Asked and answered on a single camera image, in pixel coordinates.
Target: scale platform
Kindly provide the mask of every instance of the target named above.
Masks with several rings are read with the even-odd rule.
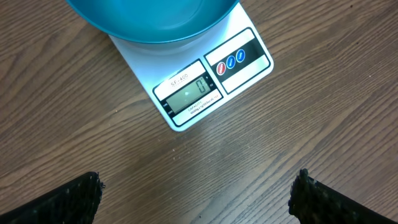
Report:
[[[240,3],[217,25],[191,39],[168,44],[111,39],[175,131],[186,130],[274,68]]]

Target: button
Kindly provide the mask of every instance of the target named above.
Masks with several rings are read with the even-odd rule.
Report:
[[[245,56],[246,56],[246,54],[244,53],[244,50],[243,49],[239,49],[238,52],[236,52],[236,61],[238,63],[243,62]]]
[[[226,60],[226,67],[229,69],[235,67],[235,57],[233,55],[229,56]]]
[[[220,62],[220,63],[217,65],[217,74],[218,74],[218,75],[224,75],[225,70],[226,70],[226,68],[225,68],[225,63],[224,63],[224,62]]]

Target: wooden table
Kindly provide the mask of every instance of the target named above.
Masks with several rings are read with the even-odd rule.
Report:
[[[298,223],[306,167],[398,221],[398,1],[242,4],[274,71],[176,133],[66,2],[0,0],[0,213],[92,170],[95,223]]]

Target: lcd display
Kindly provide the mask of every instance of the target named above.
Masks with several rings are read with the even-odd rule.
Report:
[[[166,99],[166,102],[174,113],[178,113],[181,109],[201,98],[209,91],[210,87],[207,82],[203,77],[200,77],[174,93],[171,97]]]

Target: red button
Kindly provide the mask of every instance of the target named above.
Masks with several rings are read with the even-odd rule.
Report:
[[[217,74],[218,75],[223,75],[225,73],[225,69],[226,69],[225,63],[224,62],[220,62],[217,65]]]

